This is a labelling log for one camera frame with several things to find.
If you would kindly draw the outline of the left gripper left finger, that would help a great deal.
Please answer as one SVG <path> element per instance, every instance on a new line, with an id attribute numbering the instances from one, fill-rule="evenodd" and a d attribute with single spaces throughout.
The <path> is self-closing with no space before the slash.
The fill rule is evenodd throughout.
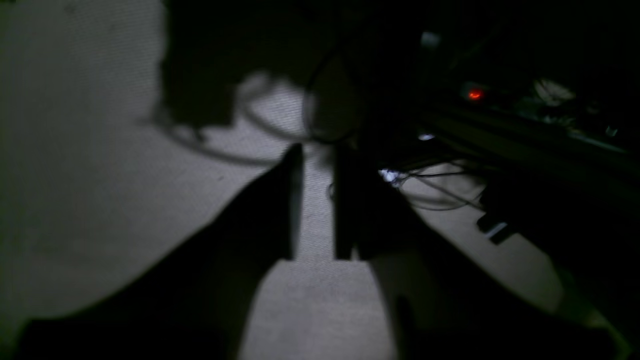
<path id="1" fill-rule="evenodd" d="M 30 321 L 17 360 L 233 360 L 268 272 L 298 247 L 304 151 L 290 146 L 202 227 L 114 294 Z"/>

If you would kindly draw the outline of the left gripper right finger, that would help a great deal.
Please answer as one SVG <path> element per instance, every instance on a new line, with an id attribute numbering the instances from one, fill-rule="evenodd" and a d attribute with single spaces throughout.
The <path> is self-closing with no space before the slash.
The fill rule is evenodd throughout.
<path id="1" fill-rule="evenodd" d="M 374 274 L 402 360 L 613 360 L 605 329 L 517 298 L 349 146 L 334 150 L 334 256 Z"/>

